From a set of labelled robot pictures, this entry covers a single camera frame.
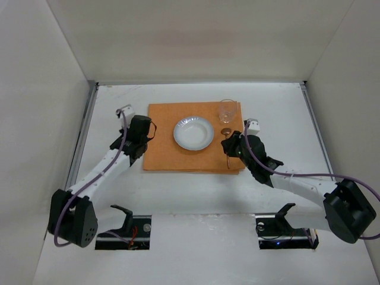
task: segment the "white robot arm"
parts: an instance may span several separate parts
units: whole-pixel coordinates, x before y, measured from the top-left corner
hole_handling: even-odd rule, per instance
[[[135,115],[130,105],[119,109],[118,115],[122,115],[122,134],[103,159],[77,184],[53,194],[47,229],[55,235],[57,246],[67,245],[59,244],[58,237],[85,247],[97,232],[130,231],[132,211],[118,205],[104,205],[102,196],[105,193],[109,196],[110,183],[145,153],[152,139],[148,137],[151,119]]]
[[[235,131],[221,142],[224,153],[240,158],[258,182],[287,190],[318,206],[310,209],[287,204],[277,213],[256,214],[260,235],[289,235],[294,229],[311,228],[331,231],[341,240],[355,243],[376,217],[356,183],[350,179],[336,183],[317,174],[295,173],[281,161],[267,156],[264,144],[256,136],[257,120],[250,119],[245,125],[245,135]]]

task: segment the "white tabletop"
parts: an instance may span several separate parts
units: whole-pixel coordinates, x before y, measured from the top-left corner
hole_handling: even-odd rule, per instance
[[[99,88],[78,178],[118,137],[117,108],[130,103],[137,114],[147,115],[149,103],[226,98],[241,102],[243,118],[259,120],[269,156],[305,173],[328,171],[299,84],[121,85]],[[145,172],[142,162],[121,174],[110,197],[135,214],[153,215],[151,249],[105,252],[94,251],[93,244],[58,249],[47,235],[35,284],[378,284],[361,240],[349,245],[319,231],[316,251],[258,249],[248,213],[278,211],[288,202],[316,207],[311,202],[261,185],[246,170]]]

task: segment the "clear glass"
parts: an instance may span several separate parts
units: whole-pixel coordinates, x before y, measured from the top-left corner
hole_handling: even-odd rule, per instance
[[[224,99],[219,103],[219,119],[223,123],[233,121],[236,112],[238,111],[238,103],[232,99]]]

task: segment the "orange placemat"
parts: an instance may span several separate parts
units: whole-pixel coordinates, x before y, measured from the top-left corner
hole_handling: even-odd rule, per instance
[[[224,135],[220,133],[221,129],[243,131],[240,103],[231,123],[220,121],[219,102],[150,104],[148,116],[157,125],[157,132],[154,139],[148,143],[148,150],[144,155],[144,170],[237,174],[240,169],[245,168],[240,159],[230,158],[230,169],[228,169],[226,155],[220,144],[224,139]],[[174,127],[181,119],[189,116],[203,117],[214,128],[214,139],[203,150],[185,150],[174,140]]]

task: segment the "white wall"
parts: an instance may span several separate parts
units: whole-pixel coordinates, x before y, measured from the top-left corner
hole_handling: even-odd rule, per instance
[[[309,78],[352,0],[48,0],[87,78]]]
[[[88,93],[45,0],[0,0],[0,284],[31,284]]]
[[[380,192],[380,2],[355,0],[312,73],[307,88],[335,173]],[[366,232],[380,231],[378,218]],[[380,276],[380,240],[367,247]]]

